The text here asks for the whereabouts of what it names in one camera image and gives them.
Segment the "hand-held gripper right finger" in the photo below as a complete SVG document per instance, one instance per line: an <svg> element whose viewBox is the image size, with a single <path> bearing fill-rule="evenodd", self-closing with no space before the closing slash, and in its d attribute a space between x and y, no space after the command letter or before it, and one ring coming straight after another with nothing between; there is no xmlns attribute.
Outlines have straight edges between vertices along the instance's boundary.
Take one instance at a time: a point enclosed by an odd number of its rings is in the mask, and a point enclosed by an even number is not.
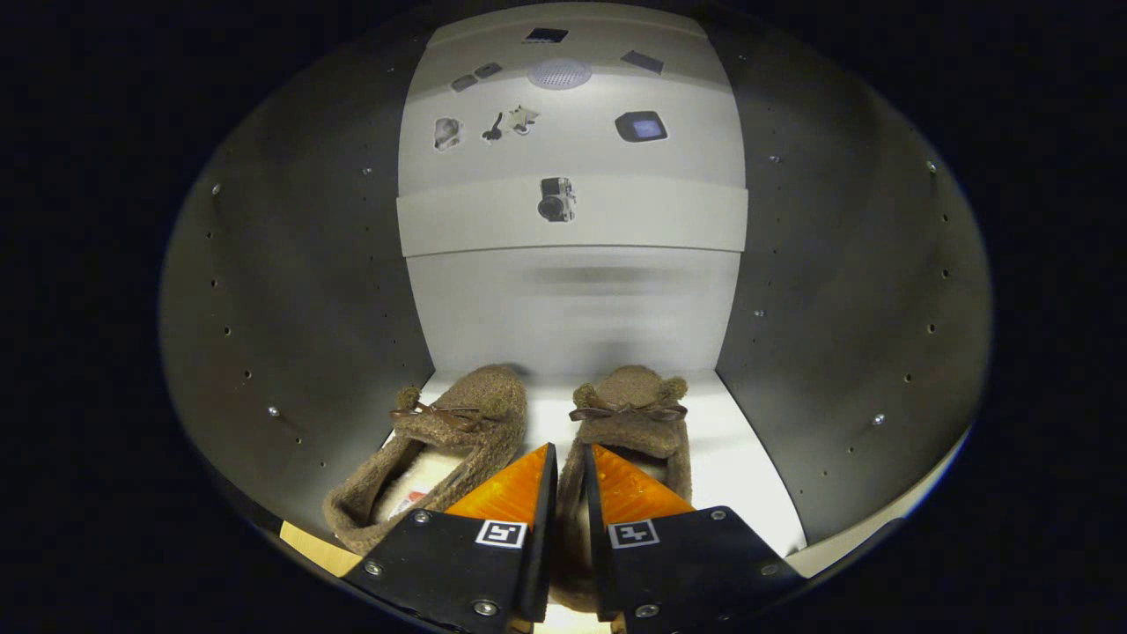
<svg viewBox="0 0 1127 634"><path fill-rule="evenodd" d="M728 506L609 521L595 446L584 463L597 617L620 633L737 633L805 589L806 577Z"/></svg>

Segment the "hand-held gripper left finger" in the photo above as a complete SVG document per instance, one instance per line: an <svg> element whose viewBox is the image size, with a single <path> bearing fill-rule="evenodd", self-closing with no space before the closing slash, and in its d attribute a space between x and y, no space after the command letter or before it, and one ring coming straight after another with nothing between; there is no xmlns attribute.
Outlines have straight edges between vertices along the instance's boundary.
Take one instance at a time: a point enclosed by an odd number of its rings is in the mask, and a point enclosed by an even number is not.
<svg viewBox="0 0 1127 634"><path fill-rule="evenodd" d="M480 486L518 504L514 518L414 511L343 582L425 633L531 633L545 618L556 490L545 443Z"/></svg>

